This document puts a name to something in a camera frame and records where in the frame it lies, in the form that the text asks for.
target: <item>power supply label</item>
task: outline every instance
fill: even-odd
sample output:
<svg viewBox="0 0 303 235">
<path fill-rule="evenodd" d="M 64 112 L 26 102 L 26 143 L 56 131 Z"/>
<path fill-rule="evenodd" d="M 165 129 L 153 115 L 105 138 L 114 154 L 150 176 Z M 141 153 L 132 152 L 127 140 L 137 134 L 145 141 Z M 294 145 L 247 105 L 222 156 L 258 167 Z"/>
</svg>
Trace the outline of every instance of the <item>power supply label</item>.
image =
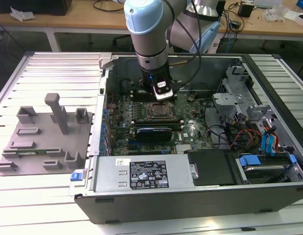
<svg viewBox="0 0 303 235">
<path fill-rule="evenodd" d="M 169 188 L 166 161 L 130 162 L 131 189 Z"/>
</svg>

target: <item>blue tab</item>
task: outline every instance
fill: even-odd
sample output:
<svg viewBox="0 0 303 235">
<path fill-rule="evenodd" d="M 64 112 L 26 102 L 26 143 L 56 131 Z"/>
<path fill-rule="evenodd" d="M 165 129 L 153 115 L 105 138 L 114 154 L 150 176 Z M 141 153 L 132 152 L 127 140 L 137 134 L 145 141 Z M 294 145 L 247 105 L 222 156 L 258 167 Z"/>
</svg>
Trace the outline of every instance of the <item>blue tab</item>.
<svg viewBox="0 0 303 235">
<path fill-rule="evenodd" d="M 266 139 L 267 139 L 267 131 L 264 132 L 263 138 L 261 140 L 261 150 L 263 151 L 266 149 Z"/>
<path fill-rule="evenodd" d="M 247 165 L 260 165 L 260 160 L 257 155 L 244 155 Z"/>
<path fill-rule="evenodd" d="M 257 155 L 244 155 L 239 159 L 241 166 L 261 165 Z"/>
<path fill-rule="evenodd" d="M 70 180 L 72 182 L 74 182 L 74 181 L 82 181 L 83 180 L 83 173 L 77 173 L 77 172 L 71 173 Z"/>
<path fill-rule="evenodd" d="M 297 159 L 296 159 L 296 157 L 293 154 L 290 154 L 289 158 L 290 158 L 290 161 L 292 162 L 292 164 L 297 163 Z"/>
<path fill-rule="evenodd" d="M 239 161 L 240 161 L 240 163 L 241 163 L 241 166 L 246 166 L 247 165 L 247 162 L 246 162 L 246 160 L 245 160 L 245 158 L 239 158 Z"/>
<path fill-rule="evenodd" d="M 272 150 L 273 142 L 274 142 L 274 136 L 273 136 L 273 135 L 270 135 L 270 136 L 269 136 L 268 143 L 267 143 L 266 152 L 267 152 L 267 153 L 270 153 L 271 156 L 274 155 L 273 150 Z"/>
</svg>

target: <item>black box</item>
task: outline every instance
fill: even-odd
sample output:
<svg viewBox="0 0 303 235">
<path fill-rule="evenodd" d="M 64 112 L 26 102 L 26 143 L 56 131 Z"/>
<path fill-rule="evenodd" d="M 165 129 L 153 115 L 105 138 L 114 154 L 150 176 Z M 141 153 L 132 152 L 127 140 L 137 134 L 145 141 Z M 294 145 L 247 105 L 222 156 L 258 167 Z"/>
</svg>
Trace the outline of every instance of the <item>black box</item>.
<svg viewBox="0 0 303 235">
<path fill-rule="evenodd" d="M 250 17 L 255 5 L 253 4 L 245 4 L 241 3 L 240 8 L 238 10 L 238 15 L 241 17 Z"/>
<path fill-rule="evenodd" d="M 0 13 L 10 13 L 10 6 L 18 11 L 34 14 L 65 16 L 72 0 L 0 0 Z"/>
</svg>

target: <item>metal bracket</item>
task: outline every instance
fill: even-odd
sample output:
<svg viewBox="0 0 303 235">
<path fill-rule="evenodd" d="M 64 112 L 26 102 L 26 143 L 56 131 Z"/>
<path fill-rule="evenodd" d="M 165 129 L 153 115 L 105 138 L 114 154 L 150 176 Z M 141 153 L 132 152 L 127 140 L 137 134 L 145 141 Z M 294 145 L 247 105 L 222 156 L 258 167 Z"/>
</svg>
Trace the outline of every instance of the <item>metal bracket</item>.
<svg viewBox="0 0 303 235">
<path fill-rule="evenodd" d="M 229 67 L 226 71 L 228 78 L 234 78 L 238 82 L 245 82 L 249 78 L 249 74 L 243 66 Z"/>
<path fill-rule="evenodd" d="M 213 96 L 218 105 L 236 105 L 244 103 L 244 99 L 240 94 L 216 93 Z"/>
<path fill-rule="evenodd" d="M 111 52 L 103 52 L 99 58 L 99 67 L 101 70 L 104 70 L 113 65 L 113 58 Z"/>
<path fill-rule="evenodd" d="M 270 110 L 269 105 L 250 105 L 246 110 L 250 121 L 258 121 Z"/>
<path fill-rule="evenodd" d="M 194 180 L 197 180 L 199 178 L 199 173 L 197 171 L 196 165 L 190 164 L 190 170 L 191 170 L 192 178 Z"/>
</svg>

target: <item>white paper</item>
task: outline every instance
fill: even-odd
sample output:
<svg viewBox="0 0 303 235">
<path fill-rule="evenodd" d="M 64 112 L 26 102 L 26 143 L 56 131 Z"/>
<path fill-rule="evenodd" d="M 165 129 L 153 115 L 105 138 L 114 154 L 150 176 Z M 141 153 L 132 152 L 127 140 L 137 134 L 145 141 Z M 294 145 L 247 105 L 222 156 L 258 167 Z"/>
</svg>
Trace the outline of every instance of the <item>white paper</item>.
<svg viewBox="0 0 303 235">
<path fill-rule="evenodd" d="M 286 19 L 289 19 L 289 20 L 294 21 L 295 18 L 296 18 L 297 16 L 299 16 L 299 15 L 300 15 L 299 12 L 296 12 L 296 11 L 287 11 L 287 12 L 284 14 L 283 17 L 285 17 Z"/>
<path fill-rule="evenodd" d="M 32 12 L 23 12 L 23 11 L 17 11 L 17 10 L 15 10 L 15 9 L 13 9 L 12 7 L 10 7 L 11 8 L 11 13 L 10 13 L 10 15 L 13 17 L 13 18 L 15 18 L 15 19 L 17 19 L 17 20 L 19 20 L 19 21 L 21 21 L 21 22 L 23 22 L 23 20 L 25 21 L 25 20 L 33 20 L 35 17 L 34 17 L 34 14 L 32 13 Z"/>
<path fill-rule="evenodd" d="M 130 165 L 130 158 L 117 158 L 116 165 Z"/>
</svg>

